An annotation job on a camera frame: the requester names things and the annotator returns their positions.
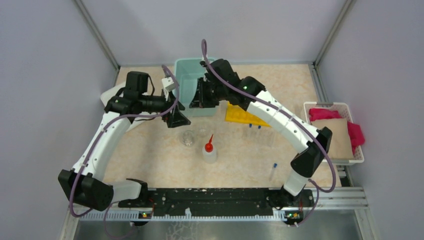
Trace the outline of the yellow test tube rack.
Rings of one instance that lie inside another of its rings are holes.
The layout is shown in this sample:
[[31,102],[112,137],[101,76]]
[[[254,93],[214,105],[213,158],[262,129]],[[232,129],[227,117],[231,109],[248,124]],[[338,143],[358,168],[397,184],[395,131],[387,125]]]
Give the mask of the yellow test tube rack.
[[270,125],[268,125],[265,121],[261,120],[259,117],[248,113],[244,111],[241,107],[237,105],[232,105],[229,102],[227,103],[224,120],[226,122],[231,123],[270,127]]

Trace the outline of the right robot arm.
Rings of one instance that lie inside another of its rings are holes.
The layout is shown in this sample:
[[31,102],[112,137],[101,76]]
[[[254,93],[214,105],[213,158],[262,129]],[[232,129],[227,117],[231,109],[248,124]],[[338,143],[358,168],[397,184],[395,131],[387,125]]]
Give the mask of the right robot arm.
[[229,61],[202,59],[199,64],[205,72],[197,80],[190,108],[212,108],[227,101],[261,119],[292,144],[297,154],[290,163],[292,170],[282,186],[281,199],[287,206],[295,206],[321,162],[329,158],[332,131],[327,127],[319,129],[297,117],[257,79],[240,78]]

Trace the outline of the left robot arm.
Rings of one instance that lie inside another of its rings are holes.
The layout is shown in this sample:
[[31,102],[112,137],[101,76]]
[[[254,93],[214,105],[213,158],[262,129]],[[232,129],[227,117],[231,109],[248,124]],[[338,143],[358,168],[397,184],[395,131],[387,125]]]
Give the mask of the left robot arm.
[[146,182],[128,178],[114,183],[103,181],[109,161],[125,133],[141,120],[162,118],[168,128],[190,125],[182,114],[179,102],[180,86],[168,68],[161,80],[161,95],[147,94],[151,77],[148,73],[131,71],[123,86],[116,86],[104,94],[108,97],[100,125],[90,144],[70,170],[63,169],[58,181],[69,200],[74,217],[78,204],[89,210],[104,211],[114,202],[131,200],[138,207],[149,203]]

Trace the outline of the clear glass beaker front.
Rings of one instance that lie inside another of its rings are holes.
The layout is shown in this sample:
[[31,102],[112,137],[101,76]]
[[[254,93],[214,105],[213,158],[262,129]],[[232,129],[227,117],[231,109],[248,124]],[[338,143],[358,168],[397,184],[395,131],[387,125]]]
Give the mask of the clear glass beaker front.
[[192,130],[183,131],[179,139],[185,147],[193,147],[196,143],[196,135]]

